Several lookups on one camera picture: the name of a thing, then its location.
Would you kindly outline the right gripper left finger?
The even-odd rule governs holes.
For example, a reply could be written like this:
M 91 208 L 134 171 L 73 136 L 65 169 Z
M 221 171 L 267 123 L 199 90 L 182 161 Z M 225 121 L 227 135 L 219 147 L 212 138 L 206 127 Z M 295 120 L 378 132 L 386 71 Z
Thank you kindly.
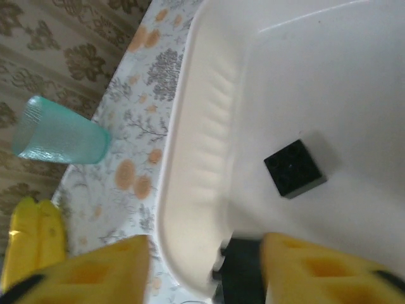
M 148 237 L 133 236 L 33 273 L 1 303 L 144 303 L 148 275 Z

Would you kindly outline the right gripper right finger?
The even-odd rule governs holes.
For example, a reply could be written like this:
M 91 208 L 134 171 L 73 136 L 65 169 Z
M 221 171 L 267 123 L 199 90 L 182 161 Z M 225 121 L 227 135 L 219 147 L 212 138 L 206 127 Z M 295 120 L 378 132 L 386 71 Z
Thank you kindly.
M 404 279 L 382 264 L 286 234 L 263 236 L 268 303 L 404 303 Z

